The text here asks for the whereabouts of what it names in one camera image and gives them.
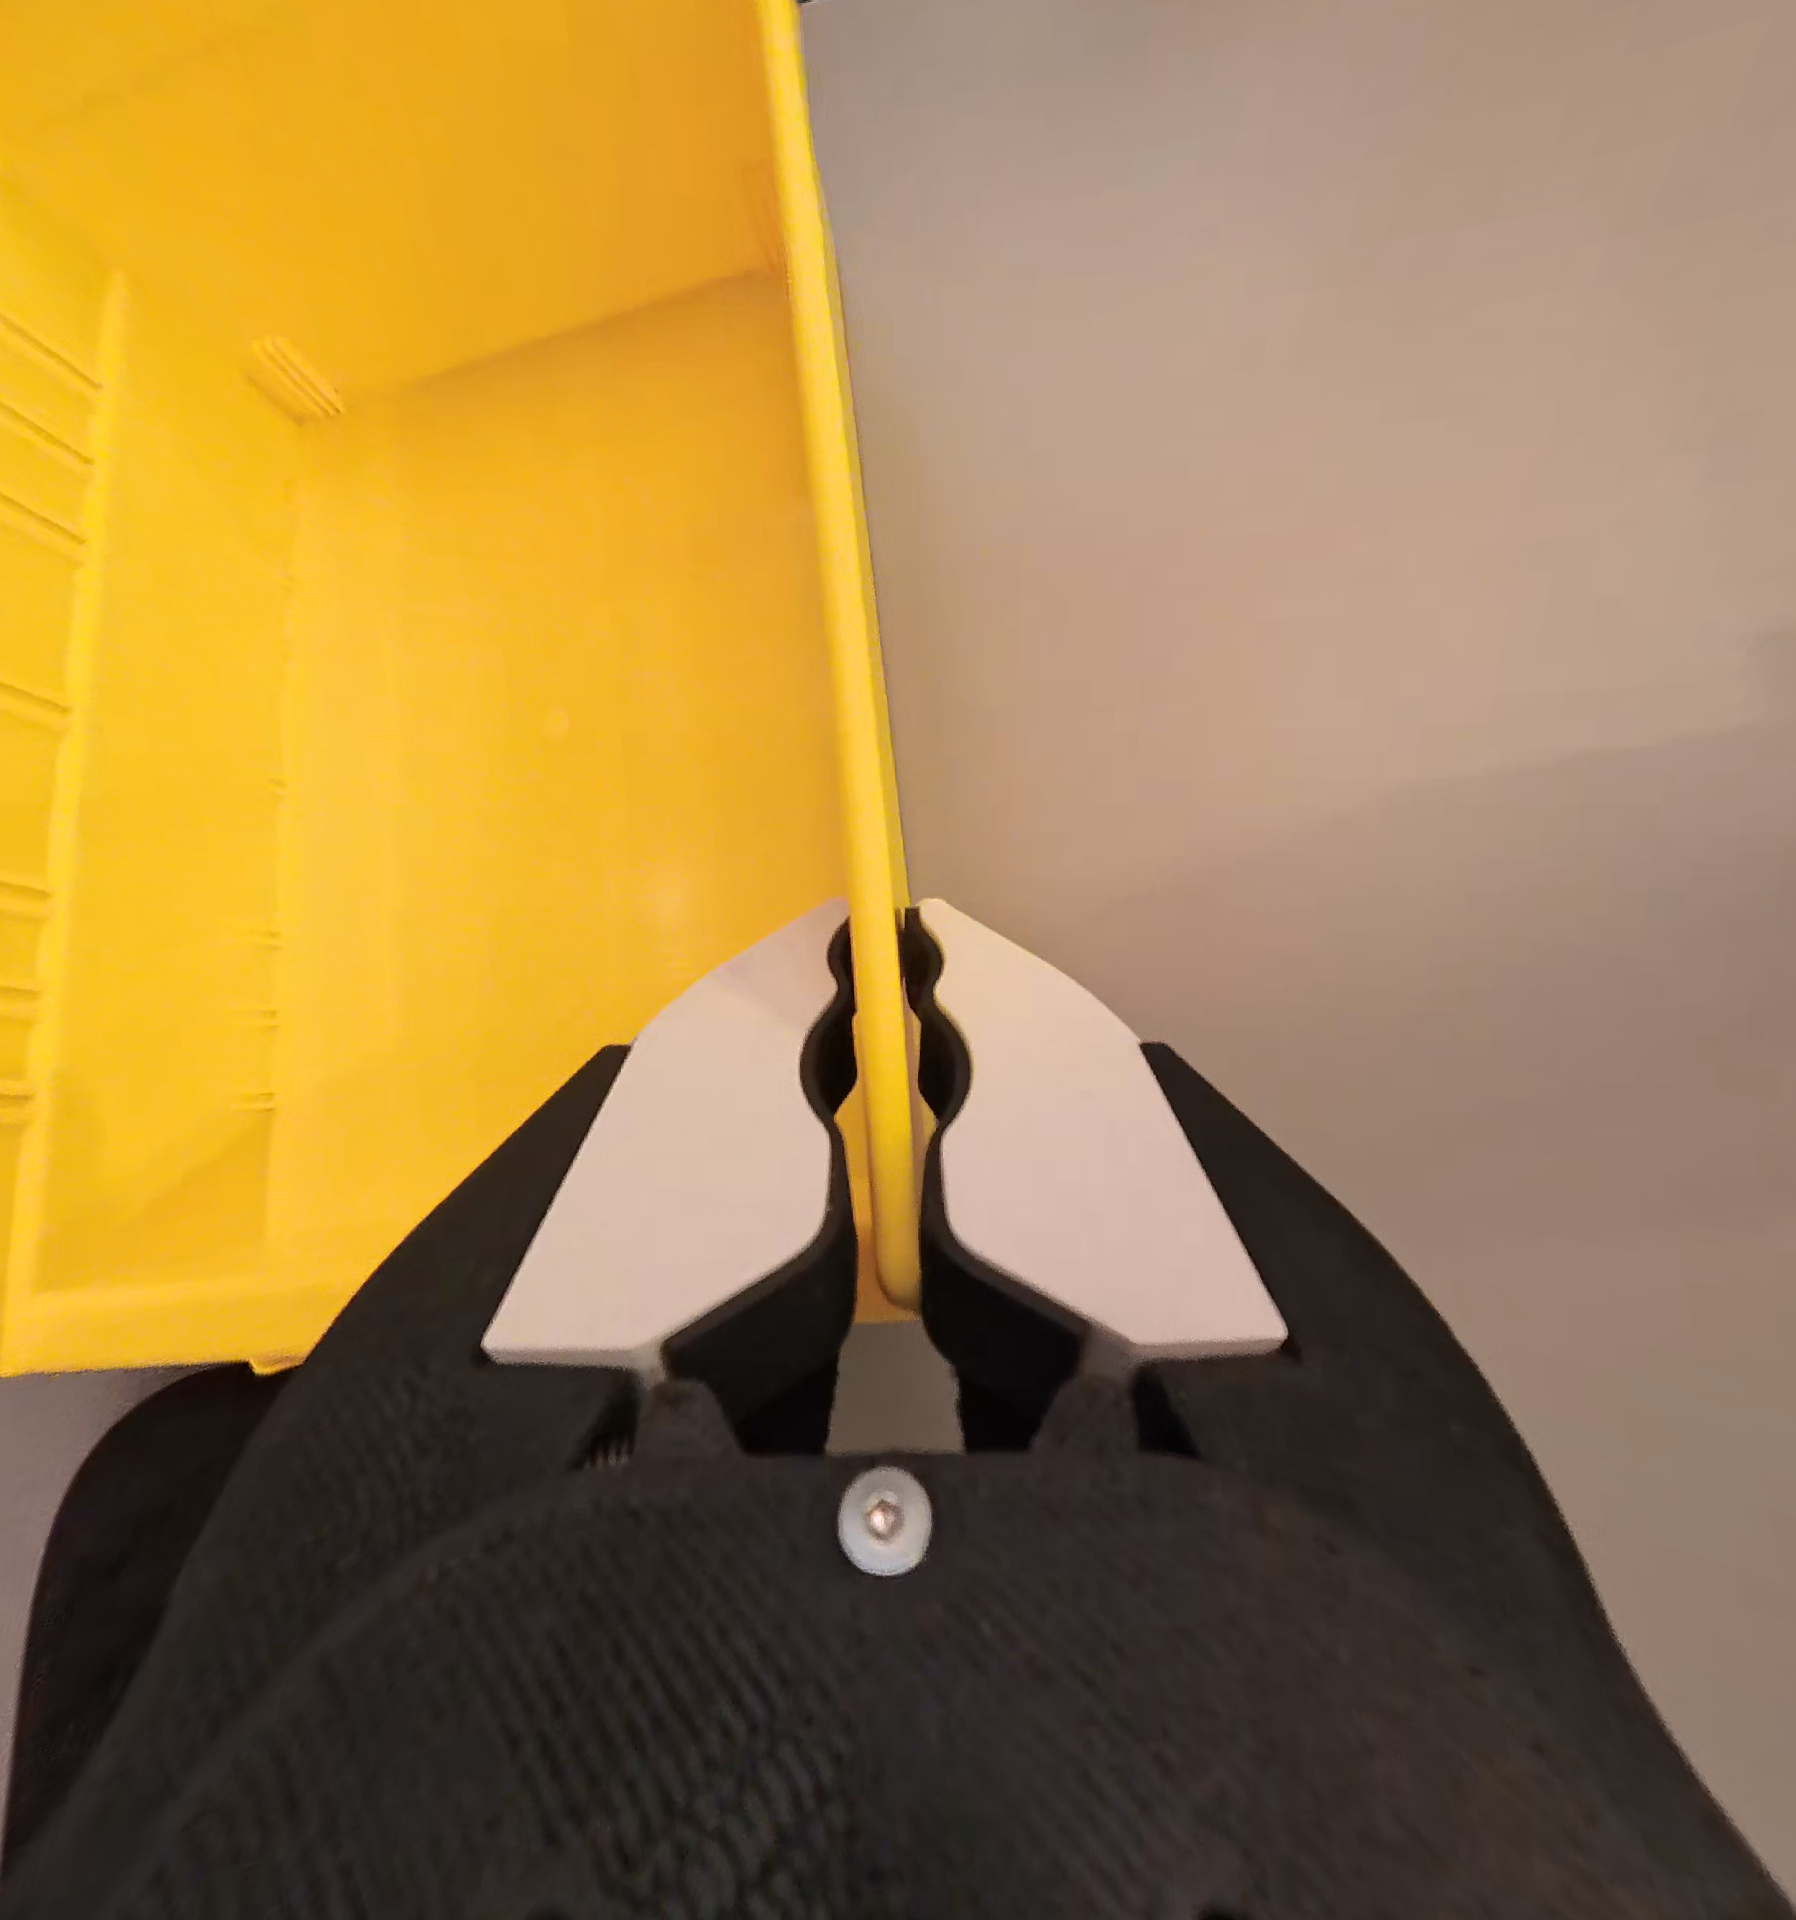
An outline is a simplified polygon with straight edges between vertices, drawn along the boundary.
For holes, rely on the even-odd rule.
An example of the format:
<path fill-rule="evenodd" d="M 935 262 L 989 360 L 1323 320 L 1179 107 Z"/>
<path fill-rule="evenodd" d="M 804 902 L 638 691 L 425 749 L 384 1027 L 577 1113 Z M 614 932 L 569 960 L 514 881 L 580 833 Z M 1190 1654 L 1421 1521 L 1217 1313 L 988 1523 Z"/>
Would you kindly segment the yellow plastic bin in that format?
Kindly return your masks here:
<path fill-rule="evenodd" d="M 297 1357 L 894 903 L 798 4 L 0 4 L 0 1377 Z"/>

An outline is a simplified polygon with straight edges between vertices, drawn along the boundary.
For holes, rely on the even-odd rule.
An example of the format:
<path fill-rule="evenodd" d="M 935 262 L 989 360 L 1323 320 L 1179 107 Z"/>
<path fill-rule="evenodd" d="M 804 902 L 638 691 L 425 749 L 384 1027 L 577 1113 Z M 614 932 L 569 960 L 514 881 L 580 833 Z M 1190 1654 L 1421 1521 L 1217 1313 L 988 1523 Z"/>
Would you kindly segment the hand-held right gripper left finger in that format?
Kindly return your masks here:
<path fill-rule="evenodd" d="M 791 1382 L 837 1354 L 856 1223 L 847 917 L 826 900 L 648 1019 L 549 1203 L 483 1354 Z"/>

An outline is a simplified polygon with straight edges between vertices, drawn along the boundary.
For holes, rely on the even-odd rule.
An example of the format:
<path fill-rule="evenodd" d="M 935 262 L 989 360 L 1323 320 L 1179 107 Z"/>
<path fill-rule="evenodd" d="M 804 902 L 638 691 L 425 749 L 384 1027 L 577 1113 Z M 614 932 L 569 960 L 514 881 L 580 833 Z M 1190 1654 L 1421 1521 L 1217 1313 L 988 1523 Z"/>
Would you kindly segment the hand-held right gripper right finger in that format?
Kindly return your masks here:
<path fill-rule="evenodd" d="M 945 900 L 917 910 L 949 1028 L 932 1127 L 951 1255 L 1136 1362 L 1269 1357 L 1288 1326 L 1130 1027 Z"/>

